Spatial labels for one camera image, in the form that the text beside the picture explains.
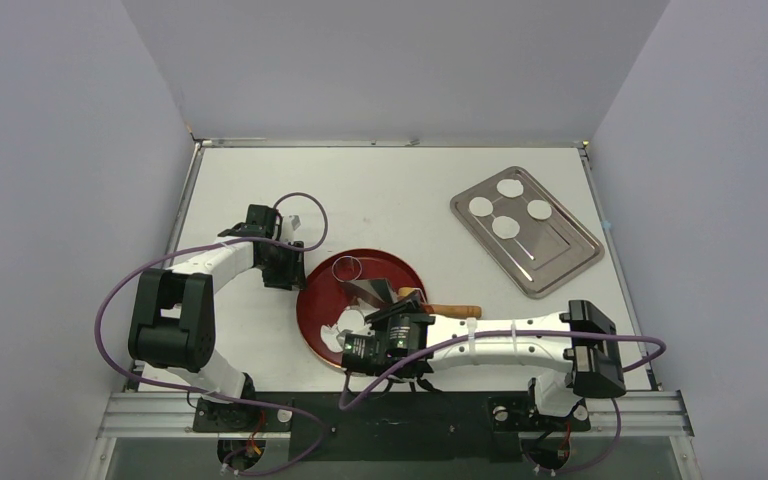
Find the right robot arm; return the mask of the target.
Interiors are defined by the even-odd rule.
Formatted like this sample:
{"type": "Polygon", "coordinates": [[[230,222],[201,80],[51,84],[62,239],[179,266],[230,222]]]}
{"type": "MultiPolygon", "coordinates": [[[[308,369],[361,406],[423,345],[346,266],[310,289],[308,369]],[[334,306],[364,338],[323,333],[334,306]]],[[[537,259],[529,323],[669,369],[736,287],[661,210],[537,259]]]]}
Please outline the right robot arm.
{"type": "Polygon", "coordinates": [[[419,383],[427,374],[466,366],[536,368],[523,403],[538,427],[568,417],[584,399],[627,392],[616,326],[587,300],[526,319],[456,319],[405,304],[365,321],[366,332],[344,337],[346,373],[419,383]]]}

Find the wooden dough roller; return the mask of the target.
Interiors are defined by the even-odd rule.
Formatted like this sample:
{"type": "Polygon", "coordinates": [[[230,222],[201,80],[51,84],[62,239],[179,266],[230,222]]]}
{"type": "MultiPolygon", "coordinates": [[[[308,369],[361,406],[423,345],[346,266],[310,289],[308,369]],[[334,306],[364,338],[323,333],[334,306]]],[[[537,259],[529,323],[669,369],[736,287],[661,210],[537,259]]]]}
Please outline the wooden dough roller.
{"type": "Polygon", "coordinates": [[[444,315],[457,319],[480,319],[483,315],[482,308],[477,305],[451,305],[434,304],[427,301],[424,292],[419,288],[401,287],[397,291],[399,300],[415,296],[426,313],[444,315]]]}

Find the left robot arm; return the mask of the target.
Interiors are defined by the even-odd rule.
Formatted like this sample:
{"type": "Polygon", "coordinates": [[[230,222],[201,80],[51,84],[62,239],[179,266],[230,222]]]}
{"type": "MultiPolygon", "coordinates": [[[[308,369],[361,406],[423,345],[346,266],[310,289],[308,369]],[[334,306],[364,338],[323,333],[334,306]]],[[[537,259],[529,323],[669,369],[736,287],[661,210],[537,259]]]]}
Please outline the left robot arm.
{"type": "Polygon", "coordinates": [[[216,350],[214,296],[239,274],[260,271],[265,287],[302,290],[300,220],[275,207],[252,205],[244,221],[217,236],[218,248],[170,268],[140,274],[128,338],[131,357],[200,389],[199,419],[220,431],[249,430],[262,411],[251,377],[216,350]]]}

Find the round red lacquer tray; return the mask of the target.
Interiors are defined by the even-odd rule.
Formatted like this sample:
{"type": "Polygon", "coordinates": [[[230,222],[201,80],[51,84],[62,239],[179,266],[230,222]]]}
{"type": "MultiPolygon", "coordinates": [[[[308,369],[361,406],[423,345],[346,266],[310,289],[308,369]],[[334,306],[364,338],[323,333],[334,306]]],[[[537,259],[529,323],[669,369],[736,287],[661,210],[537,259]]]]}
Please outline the round red lacquer tray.
{"type": "Polygon", "coordinates": [[[341,353],[330,352],[320,339],[320,328],[333,325],[352,304],[339,279],[386,278],[394,289],[414,287],[427,292],[419,274],[404,260],[388,252],[358,248],[336,253],[323,260],[307,276],[307,288],[296,301],[296,320],[307,346],[327,365],[339,367],[341,353]]]}

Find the white dough piece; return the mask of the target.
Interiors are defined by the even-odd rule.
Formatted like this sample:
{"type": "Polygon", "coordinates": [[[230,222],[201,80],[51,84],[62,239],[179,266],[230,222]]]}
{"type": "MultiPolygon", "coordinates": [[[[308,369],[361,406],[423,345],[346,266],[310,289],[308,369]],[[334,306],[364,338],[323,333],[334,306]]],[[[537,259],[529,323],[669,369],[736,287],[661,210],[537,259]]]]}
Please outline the white dough piece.
{"type": "Polygon", "coordinates": [[[365,322],[363,313],[347,309],[333,325],[323,325],[320,328],[320,339],[330,352],[341,353],[349,334],[367,335],[368,333],[369,326],[365,322]]]}

